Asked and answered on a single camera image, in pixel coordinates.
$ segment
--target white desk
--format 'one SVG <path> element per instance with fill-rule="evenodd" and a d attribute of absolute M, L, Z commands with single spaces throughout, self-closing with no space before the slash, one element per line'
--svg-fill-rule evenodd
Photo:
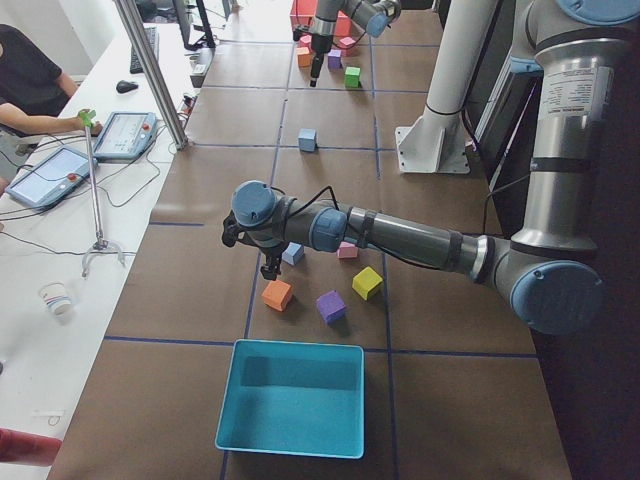
<path fill-rule="evenodd" d="M 191 67 L 184 56 L 177 25 L 158 25 L 158 28 L 160 66 L 174 104 L 178 106 L 183 93 L 193 93 L 189 78 Z M 94 108 L 97 119 L 102 121 L 116 110 L 153 111 L 159 115 L 144 75 L 129 74 L 129 51 L 127 38 L 114 40 L 62 116 L 73 116 L 85 107 Z M 140 87 L 120 95 L 115 85 L 122 79 L 133 79 Z M 160 169 L 160 175 L 127 205 L 113 208 L 104 193 L 100 193 L 104 236 L 119 243 L 125 251 L 135 252 L 140 245 L 150 211 L 173 159 L 171 144 L 165 130 L 149 155 Z M 72 146 L 84 148 L 80 142 Z M 37 151 L 29 163 L 37 163 L 51 151 Z M 101 164 L 98 181 L 121 168 L 123 165 Z M 152 165 L 138 160 L 101 186 L 110 192 L 115 203 L 120 203 L 155 174 Z M 9 195 L 0 198 L 0 218 L 7 217 L 2 212 L 20 208 L 22 206 Z M 90 192 L 66 200 L 43 215 L 4 224 L 5 232 L 57 251 L 84 252 L 96 240 Z M 0 235 L 3 311 L 0 361 L 4 364 L 0 375 L 0 426 L 3 428 L 63 438 L 69 426 L 133 257 L 126 257 L 123 268 L 115 256 L 96 256 L 87 278 L 81 276 L 81 260 L 80 256 L 45 253 L 38 247 Z M 37 293 L 42 285 L 52 281 L 63 282 L 74 301 L 73 310 L 60 317 L 46 311 Z M 49 468 L 44 467 L 0 463 L 2 479 L 44 479 L 48 471 Z"/>

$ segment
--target red tube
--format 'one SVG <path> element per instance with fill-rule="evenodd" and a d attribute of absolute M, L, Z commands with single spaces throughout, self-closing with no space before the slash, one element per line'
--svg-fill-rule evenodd
<path fill-rule="evenodd" d="M 0 462 L 47 467 L 61 445 L 57 438 L 0 428 Z"/>

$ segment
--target white cup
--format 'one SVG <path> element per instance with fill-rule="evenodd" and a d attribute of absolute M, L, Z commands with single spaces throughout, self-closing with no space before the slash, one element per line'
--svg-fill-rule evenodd
<path fill-rule="evenodd" d="M 52 282 L 38 292 L 47 309 L 54 315 L 62 315 L 73 307 L 67 289 L 60 282 Z"/>

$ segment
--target black mouse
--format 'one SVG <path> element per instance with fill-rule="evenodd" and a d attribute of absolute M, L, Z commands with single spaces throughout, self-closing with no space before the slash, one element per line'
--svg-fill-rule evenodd
<path fill-rule="evenodd" d="M 120 80 L 116 85 L 116 91 L 118 93 L 127 93 L 131 90 L 135 90 L 138 88 L 138 84 L 136 82 L 127 82 L 126 80 Z"/>

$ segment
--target teal bin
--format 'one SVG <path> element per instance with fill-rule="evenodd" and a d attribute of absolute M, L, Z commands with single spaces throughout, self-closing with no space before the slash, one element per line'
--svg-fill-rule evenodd
<path fill-rule="evenodd" d="M 364 453 L 364 352 L 238 340 L 216 447 L 313 457 Z"/>

